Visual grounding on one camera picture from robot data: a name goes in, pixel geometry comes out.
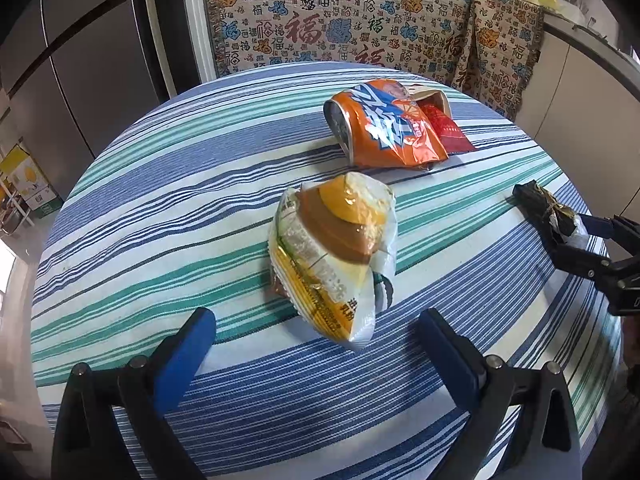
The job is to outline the grey refrigerator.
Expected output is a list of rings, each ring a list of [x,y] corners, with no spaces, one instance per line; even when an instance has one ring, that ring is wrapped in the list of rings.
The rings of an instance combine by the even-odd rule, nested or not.
[[[1,45],[1,145],[61,197],[169,92],[145,0],[32,0]]]

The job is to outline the orange chip bag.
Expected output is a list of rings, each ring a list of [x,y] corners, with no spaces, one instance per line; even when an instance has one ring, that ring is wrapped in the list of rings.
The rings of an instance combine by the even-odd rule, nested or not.
[[[324,103],[323,115],[354,167],[423,169],[448,159],[432,123],[396,80],[338,92]]]

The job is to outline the yellow cardboard box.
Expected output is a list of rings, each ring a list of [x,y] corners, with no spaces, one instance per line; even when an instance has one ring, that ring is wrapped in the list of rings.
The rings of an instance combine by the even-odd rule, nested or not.
[[[58,211],[63,201],[28,151],[15,144],[1,161],[1,172],[36,218]]]

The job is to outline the dark wrapper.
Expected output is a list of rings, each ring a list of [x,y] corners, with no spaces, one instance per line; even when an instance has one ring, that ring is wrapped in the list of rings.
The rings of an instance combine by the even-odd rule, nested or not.
[[[536,180],[514,185],[512,195],[515,203],[530,220],[534,220],[538,226],[548,226],[564,242],[587,233],[578,213],[570,206],[560,203]]]

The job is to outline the patterned fu character cloth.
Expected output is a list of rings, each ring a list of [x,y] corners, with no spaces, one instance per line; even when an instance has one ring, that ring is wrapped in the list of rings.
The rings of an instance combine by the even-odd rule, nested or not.
[[[216,71],[379,65],[446,84],[514,119],[544,36],[522,0],[205,0]]]

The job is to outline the yellow white snack bag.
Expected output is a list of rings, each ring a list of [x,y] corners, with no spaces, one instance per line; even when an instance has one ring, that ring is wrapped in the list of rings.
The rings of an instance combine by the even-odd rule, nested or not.
[[[273,286],[317,333],[359,351],[394,302],[398,221],[385,183],[349,171],[287,188],[271,222]]]

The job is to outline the red snack wrapper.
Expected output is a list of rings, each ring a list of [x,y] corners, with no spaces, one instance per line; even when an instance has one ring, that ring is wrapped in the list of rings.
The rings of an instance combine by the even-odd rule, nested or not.
[[[474,152],[476,147],[458,125],[433,102],[419,102],[420,109],[430,121],[436,136],[448,155]]]

